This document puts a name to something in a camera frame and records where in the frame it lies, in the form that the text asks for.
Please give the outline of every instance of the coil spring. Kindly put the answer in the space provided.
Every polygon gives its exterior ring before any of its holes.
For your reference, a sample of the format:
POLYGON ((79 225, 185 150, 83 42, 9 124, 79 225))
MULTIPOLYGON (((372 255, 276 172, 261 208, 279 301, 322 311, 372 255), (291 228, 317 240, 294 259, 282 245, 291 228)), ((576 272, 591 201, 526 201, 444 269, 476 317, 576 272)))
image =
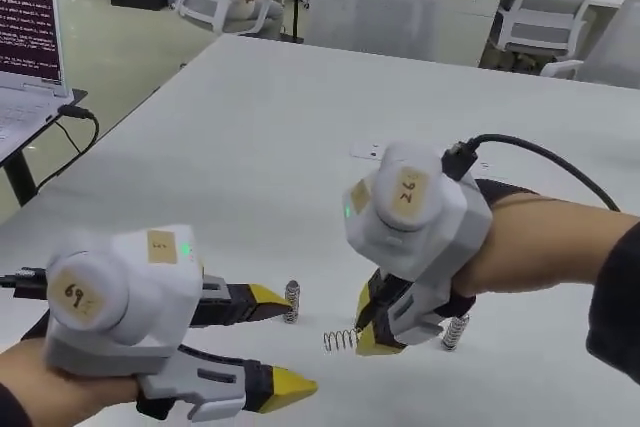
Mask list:
POLYGON ((360 342, 359 329, 334 330, 324 333, 324 349, 327 352, 355 349, 360 342))
POLYGON ((458 342, 460 342, 460 337, 464 332, 464 329, 467 328, 469 324, 469 314, 465 314, 462 317, 454 317, 449 322, 449 326, 447 327, 447 331, 442 337, 442 347, 445 350, 452 351, 455 350, 458 346, 458 342))
POLYGON ((291 310, 283 315, 284 321, 287 324, 295 324, 300 308, 300 284, 295 280, 290 281, 284 289, 284 298, 291 304, 291 310))

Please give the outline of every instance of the table leg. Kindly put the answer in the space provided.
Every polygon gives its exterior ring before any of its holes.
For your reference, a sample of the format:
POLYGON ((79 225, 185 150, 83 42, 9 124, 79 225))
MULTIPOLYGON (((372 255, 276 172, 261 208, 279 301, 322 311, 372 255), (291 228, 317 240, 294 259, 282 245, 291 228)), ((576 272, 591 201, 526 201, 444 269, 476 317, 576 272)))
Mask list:
POLYGON ((4 165, 9 183, 16 194, 20 207, 33 199, 38 193, 27 159, 22 152, 17 152, 4 165))

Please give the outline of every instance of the floor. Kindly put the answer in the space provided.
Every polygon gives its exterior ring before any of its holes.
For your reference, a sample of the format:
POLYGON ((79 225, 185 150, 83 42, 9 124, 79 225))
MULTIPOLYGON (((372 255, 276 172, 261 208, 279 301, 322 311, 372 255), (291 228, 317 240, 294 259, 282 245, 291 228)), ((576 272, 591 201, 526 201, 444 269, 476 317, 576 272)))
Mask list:
MULTIPOLYGON (((109 0, 58 0, 66 77, 69 85, 86 90, 81 103, 91 109, 102 133, 135 109, 170 79, 215 35, 180 19, 171 11, 151 12, 111 6, 109 0)), ((304 9, 301 10, 301 34, 304 9)), ((285 29, 291 33, 291 5, 285 29)), ((89 122, 62 120, 82 148, 93 133, 89 122)), ((75 150, 64 132, 52 126, 27 148, 36 183, 70 160, 75 150)), ((0 222, 18 210, 4 170, 0 171, 0 222)))

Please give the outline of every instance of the human hand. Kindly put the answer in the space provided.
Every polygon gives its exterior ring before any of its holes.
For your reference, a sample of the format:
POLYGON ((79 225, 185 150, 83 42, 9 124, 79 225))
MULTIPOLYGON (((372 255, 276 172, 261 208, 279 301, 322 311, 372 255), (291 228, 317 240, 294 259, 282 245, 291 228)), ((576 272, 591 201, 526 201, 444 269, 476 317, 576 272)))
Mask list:
POLYGON ((593 284, 613 246, 640 220, 535 194, 511 195, 492 210, 482 249, 453 278, 466 297, 593 284))
POLYGON ((133 378, 82 378, 47 367, 44 339, 25 340, 0 354, 0 383, 31 419, 33 427, 71 427, 105 407, 134 402, 133 378))

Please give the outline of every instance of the number 69 label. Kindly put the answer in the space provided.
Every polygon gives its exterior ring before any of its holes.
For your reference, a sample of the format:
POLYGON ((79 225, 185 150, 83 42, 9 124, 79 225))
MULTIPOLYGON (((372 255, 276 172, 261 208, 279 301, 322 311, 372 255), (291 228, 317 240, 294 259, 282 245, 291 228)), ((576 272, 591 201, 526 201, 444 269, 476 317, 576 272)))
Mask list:
POLYGON ((68 270, 56 277, 49 288, 49 297, 83 324, 95 319, 104 306, 102 296, 68 270))
POLYGON ((421 170, 412 167, 400 169, 393 193, 392 210, 407 218, 412 218, 420 212, 424 203, 429 176, 421 170))

